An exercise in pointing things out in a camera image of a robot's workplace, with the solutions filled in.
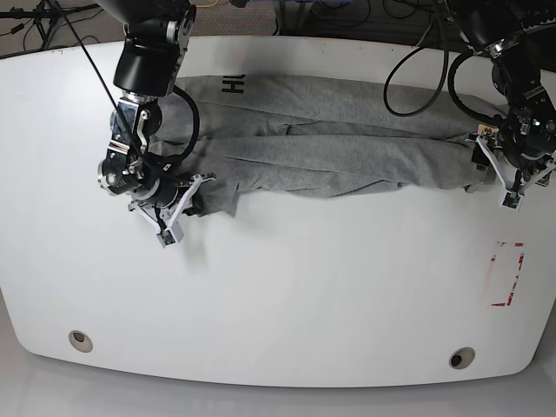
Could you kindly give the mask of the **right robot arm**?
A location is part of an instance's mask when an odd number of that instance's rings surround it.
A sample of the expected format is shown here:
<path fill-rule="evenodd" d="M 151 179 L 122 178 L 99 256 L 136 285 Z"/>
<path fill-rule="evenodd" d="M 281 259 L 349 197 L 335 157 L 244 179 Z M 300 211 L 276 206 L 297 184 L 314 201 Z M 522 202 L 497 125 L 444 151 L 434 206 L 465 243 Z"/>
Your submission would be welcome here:
<path fill-rule="evenodd" d="M 112 113 L 111 137 L 98 182 L 110 195 L 131 197 L 138 212 L 165 245 L 182 239 L 178 217 L 198 214 L 195 194 L 212 175 L 178 175 L 200 131 L 193 99 L 175 86 L 188 50 L 196 7 L 189 1 L 101 1 L 100 7 L 123 25 L 124 45 L 113 84 L 122 92 Z M 189 106 L 193 125 L 180 153 L 159 156 L 150 142 L 162 124 L 159 100 L 175 94 Z"/>

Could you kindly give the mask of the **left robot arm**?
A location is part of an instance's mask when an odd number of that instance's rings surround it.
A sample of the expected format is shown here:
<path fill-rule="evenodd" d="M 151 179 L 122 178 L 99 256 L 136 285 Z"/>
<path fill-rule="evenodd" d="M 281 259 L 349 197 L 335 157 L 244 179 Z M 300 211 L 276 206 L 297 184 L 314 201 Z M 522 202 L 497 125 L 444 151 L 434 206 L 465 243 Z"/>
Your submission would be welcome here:
<path fill-rule="evenodd" d="M 510 1 L 447 1 L 446 5 L 471 46 L 454 59 L 448 71 L 449 95 L 466 115 L 498 130 L 494 144 L 516 168 L 512 182 L 503 178 L 488 142 L 482 136 L 476 142 L 506 193 L 524 195 L 526 188 L 555 170 L 555 108 L 541 83 L 539 66 L 526 50 L 526 33 Z M 491 60 L 493 84 L 507 100 L 505 117 L 469 109 L 455 91 L 457 69 L 480 53 Z"/>

